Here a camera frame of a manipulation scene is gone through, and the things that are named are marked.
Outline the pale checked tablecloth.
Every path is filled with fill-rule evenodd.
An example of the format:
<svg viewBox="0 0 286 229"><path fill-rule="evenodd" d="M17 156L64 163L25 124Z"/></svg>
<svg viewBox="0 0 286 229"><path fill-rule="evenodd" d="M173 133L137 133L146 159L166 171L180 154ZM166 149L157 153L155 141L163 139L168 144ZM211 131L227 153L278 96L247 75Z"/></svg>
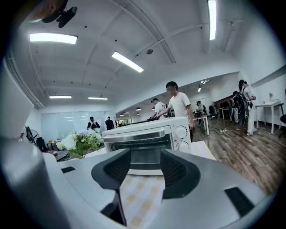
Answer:
<svg viewBox="0 0 286 229"><path fill-rule="evenodd" d="M158 213L165 189L164 177L127 175L120 195L128 229L146 227Z"/></svg>

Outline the round black marble table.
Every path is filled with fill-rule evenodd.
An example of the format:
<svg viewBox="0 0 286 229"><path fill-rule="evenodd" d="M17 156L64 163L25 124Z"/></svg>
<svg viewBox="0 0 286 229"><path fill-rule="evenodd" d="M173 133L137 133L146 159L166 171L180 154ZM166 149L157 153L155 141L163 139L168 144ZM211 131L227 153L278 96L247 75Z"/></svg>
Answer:
<svg viewBox="0 0 286 229"><path fill-rule="evenodd" d="M68 151L49 151L48 153L52 154L56 158L56 161L66 161L71 158Z"/></svg>

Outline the white oven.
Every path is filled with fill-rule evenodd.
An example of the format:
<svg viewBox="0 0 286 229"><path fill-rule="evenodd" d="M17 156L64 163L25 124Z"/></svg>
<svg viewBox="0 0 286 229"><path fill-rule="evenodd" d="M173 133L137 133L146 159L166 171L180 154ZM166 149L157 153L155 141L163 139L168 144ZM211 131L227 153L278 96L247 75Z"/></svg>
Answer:
<svg viewBox="0 0 286 229"><path fill-rule="evenodd" d="M171 117L166 119L154 119L142 121L127 126L119 127L117 129L104 131L102 137L109 135L119 135L123 133L130 133L135 131L149 131L149 130L158 130L163 128L168 131L172 136L172 149L178 150L181 152L189 153L190 152L190 132L189 132L189 123L185 117ZM129 175L142 175L142 174L131 174L134 172L132 169L128 171ZM152 171L146 176L159 176L162 175L161 170Z"/></svg>

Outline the black office chair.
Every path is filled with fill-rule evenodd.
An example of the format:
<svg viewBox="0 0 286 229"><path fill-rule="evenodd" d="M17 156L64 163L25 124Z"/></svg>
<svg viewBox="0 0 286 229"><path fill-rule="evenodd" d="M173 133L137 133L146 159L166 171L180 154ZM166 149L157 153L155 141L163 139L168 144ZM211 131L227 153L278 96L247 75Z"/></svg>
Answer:
<svg viewBox="0 0 286 229"><path fill-rule="evenodd" d="M44 139L39 137L36 139L36 145L38 146L38 148L40 149L41 152L46 153L49 151L49 148L46 147Z"/></svg>

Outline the white desk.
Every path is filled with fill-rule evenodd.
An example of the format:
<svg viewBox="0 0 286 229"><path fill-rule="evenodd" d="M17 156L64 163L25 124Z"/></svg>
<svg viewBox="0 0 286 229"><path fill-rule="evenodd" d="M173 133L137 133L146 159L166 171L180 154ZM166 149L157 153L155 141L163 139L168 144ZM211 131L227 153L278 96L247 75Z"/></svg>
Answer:
<svg viewBox="0 0 286 229"><path fill-rule="evenodd" d="M193 123L195 124L195 121L197 121L197 120L203 120L204 131L206 131L207 135L209 135L209 124L208 124L207 115L204 115L201 117L194 117Z"/></svg>
<svg viewBox="0 0 286 229"><path fill-rule="evenodd" d="M265 103L258 103L256 105L256 128L259 128L259 122L263 122L264 125L267 124L267 109L269 108L271 110L271 119L270 119L270 124L271 124L271 131L270 134L274 135L274 125L275 125L275 115L274 115L274 108L278 107L280 110L280 115L284 115L284 110L283 110L283 103L279 99L275 99L271 102L265 102ZM260 120L260 115L258 109L262 108L263 113L262 113L262 120Z"/></svg>

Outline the black standing fan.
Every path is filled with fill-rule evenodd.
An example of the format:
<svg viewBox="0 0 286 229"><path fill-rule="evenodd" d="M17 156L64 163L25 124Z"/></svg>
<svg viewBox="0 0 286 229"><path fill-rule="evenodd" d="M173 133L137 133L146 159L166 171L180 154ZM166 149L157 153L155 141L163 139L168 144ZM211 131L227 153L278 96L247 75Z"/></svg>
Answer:
<svg viewBox="0 0 286 229"><path fill-rule="evenodd" d="M29 140L30 143L37 144L37 138L40 138L38 132L34 129L30 129L29 126L25 126L26 130L26 138Z"/></svg>

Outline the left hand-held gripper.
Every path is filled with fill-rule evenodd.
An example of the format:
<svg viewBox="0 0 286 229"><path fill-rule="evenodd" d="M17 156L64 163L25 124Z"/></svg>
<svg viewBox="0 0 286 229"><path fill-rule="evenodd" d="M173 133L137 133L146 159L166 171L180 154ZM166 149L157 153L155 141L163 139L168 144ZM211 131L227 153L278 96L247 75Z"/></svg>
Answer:
<svg viewBox="0 0 286 229"><path fill-rule="evenodd" d="M18 138L34 108L8 69L0 63L0 137Z"/></svg>

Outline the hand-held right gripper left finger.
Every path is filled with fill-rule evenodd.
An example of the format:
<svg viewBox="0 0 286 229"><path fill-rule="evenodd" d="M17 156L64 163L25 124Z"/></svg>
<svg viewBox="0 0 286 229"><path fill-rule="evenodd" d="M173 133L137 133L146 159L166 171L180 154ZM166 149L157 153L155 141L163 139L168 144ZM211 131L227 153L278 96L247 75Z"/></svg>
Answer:
<svg viewBox="0 0 286 229"><path fill-rule="evenodd" d="M103 188L115 191L114 199L101 213L113 221L126 226L120 187L130 169L130 149L119 149L109 153L110 157L96 164L91 171L92 178Z"/></svg>

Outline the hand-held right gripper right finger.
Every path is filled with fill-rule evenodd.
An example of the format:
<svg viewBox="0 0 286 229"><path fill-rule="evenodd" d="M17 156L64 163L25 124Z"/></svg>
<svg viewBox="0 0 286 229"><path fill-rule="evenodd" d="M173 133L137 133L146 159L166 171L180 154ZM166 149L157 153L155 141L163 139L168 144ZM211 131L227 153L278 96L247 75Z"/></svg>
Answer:
<svg viewBox="0 0 286 229"><path fill-rule="evenodd" d="M184 198L197 187L201 178L200 170L185 159L185 155L190 156L180 151L160 151L160 169L165 182L162 199Z"/></svg>

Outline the white oven door with glass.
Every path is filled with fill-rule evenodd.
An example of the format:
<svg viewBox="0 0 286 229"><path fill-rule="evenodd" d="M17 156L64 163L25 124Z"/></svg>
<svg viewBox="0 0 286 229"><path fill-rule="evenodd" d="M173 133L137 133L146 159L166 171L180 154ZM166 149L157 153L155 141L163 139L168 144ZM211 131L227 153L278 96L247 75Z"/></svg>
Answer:
<svg viewBox="0 0 286 229"><path fill-rule="evenodd" d="M130 150L131 174L147 175L160 170L160 152L172 149L172 136L163 128L149 131L135 131L103 137L105 149L112 152L119 149Z"/></svg>

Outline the white and purple flower bouquet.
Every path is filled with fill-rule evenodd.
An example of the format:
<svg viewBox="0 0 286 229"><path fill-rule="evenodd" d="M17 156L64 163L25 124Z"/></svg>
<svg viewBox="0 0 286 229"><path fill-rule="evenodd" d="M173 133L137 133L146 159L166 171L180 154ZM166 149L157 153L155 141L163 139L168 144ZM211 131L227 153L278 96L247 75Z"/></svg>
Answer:
<svg viewBox="0 0 286 229"><path fill-rule="evenodd" d="M73 131L56 143L59 150L68 151L72 159L83 159L88 153L97 151L103 145L98 128Z"/></svg>

